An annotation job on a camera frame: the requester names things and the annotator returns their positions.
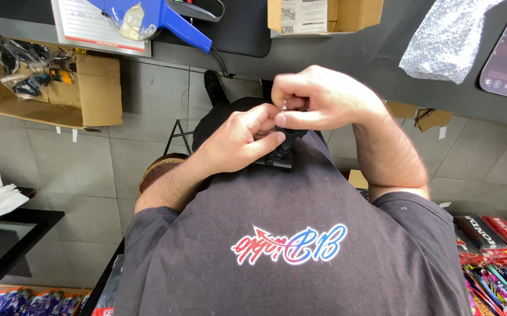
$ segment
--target forearm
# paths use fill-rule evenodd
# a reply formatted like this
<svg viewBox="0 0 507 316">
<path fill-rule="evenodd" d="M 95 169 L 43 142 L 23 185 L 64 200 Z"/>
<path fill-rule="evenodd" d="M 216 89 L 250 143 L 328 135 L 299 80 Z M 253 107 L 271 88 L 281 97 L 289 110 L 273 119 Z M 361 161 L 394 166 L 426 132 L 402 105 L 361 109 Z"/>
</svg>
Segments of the forearm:
<svg viewBox="0 0 507 316">
<path fill-rule="evenodd" d="M 160 206 L 181 212 L 194 199 L 203 180 L 210 175 L 201 154 L 192 154 L 185 162 L 152 183 L 138 199 L 134 212 Z"/>
<path fill-rule="evenodd" d="M 371 200 L 395 190 L 429 197 L 425 166 L 386 109 L 353 124 L 353 131 L 359 167 L 369 182 Z"/>
</svg>

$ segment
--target desk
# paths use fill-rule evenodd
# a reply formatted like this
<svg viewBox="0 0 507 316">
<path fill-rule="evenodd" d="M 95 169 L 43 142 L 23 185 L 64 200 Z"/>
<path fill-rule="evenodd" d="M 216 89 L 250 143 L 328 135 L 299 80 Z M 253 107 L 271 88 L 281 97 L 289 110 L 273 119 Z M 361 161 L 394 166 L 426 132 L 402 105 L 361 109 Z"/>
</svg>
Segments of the desk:
<svg viewBox="0 0 507 316">
<path fill-rule="evenodd" d="M 453 111 L 464 116 L 507 122 L 507 97 L 481 90 L 477 78 L 507 24 L 507 0 L 486 14 L 482 44 L 470 74 L 453 82 L 414 79 L 398 67 L 413 33 L 434 0 L 385 0 L 379 25 L 326 38 L 273 39 L 269 54 L 258 59 L 222 54 L 230 72 L 272 79 L 318 64 L 362 81 L 382 98 Z M 54 25 L 0 18 L 0 35 L 57 42 Z M 193 47 L 154 42 L 153 59 L 218 69 L 212 56 Z"/>
</svg>

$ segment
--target man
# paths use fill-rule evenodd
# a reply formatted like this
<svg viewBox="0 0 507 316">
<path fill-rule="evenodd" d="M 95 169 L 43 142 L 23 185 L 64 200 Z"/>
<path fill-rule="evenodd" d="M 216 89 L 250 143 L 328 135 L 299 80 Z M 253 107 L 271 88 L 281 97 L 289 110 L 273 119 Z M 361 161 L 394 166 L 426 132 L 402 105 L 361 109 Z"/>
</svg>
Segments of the man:
<svg viewBox="0 0 507 316">
<path fill-rule="evenodd" d="M 369 88 L 318 66 L 275 77 L 274 105 L 228 104 L 212 73 L 205 85 L 194 154 L 137 201 L 116 316 L 470 315 L 452 217 Z M 290 173 L 251 164 L 284 140 L 274 126 L 348 124 L 370 203 L 313 131 Z"/>
</svg>

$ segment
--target left hand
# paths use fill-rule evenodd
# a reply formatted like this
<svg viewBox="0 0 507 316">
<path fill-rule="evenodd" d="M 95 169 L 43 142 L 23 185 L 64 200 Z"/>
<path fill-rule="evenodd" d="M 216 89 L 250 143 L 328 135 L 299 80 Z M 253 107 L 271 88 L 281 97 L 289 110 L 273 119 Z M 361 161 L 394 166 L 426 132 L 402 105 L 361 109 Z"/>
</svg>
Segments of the left hand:
<svg viewBox="0 0 507 316">
<path fill-rule="evenodd" d="M 273 118 L 279 112 L 272 104 L 262 104 L 232 113 L 195 153 L 206 172 L 238 171 L 277 148 L 285 140 L 283 132 L 272 132 Z"/>
</svg>

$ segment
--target white paper tag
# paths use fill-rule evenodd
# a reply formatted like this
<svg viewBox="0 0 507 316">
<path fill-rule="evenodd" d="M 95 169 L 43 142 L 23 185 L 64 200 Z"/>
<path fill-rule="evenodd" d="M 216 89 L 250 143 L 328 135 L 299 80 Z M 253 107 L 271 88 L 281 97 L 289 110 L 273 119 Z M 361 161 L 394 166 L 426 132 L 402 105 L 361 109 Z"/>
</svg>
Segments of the white paper tag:
<svg viewBox="0 0 507 316">
<path fill-rule="evenodd" d="M 446 137 L 446 126 L 442 126 L 439 130 L 439 139 L 442 140 Z"/>
</svg>

